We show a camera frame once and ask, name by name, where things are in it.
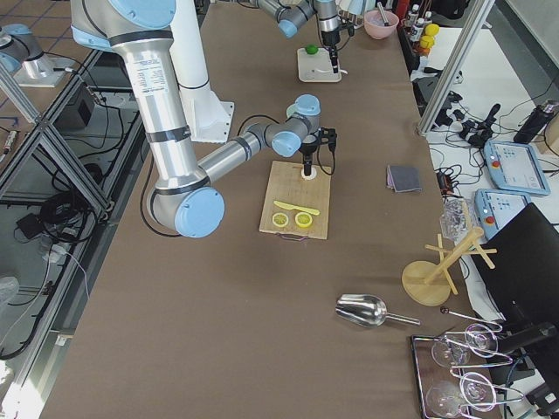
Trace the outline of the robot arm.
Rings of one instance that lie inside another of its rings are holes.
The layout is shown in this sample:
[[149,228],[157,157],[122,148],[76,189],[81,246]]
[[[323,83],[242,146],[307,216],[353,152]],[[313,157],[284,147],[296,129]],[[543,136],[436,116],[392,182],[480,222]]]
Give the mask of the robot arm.
[[252,0],[249,4],[273,17],[287,38],[292,38],[306,22],[317,17],[321,42],[328,51],[333,73],[339,72],[337,45],[341,42],[342,21],[335,1],[299,1],[296,5],[284,5],[280,1]]
[[320,130],[320,101],[298,97],[283,123],[255,124],[197,159],[171,56],[183,7],[177,1],[73,1],[72,34],[124,62],[159,178],[147,200],[152,218],[184,237],[210,235],[224,217],[212,183],[265,148],[290,157]]

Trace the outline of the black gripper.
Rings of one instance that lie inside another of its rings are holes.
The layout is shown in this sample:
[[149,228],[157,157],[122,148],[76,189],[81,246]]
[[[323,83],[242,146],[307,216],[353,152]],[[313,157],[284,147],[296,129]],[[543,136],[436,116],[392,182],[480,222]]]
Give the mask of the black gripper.
[[[332,67],[333,73],[338,73],[338,66]],[[313,177],[313,155],[320,147],[320,140],[315,135],[307,136],[301,143],[299,151],[302,154],[303,161],[303,177]]]

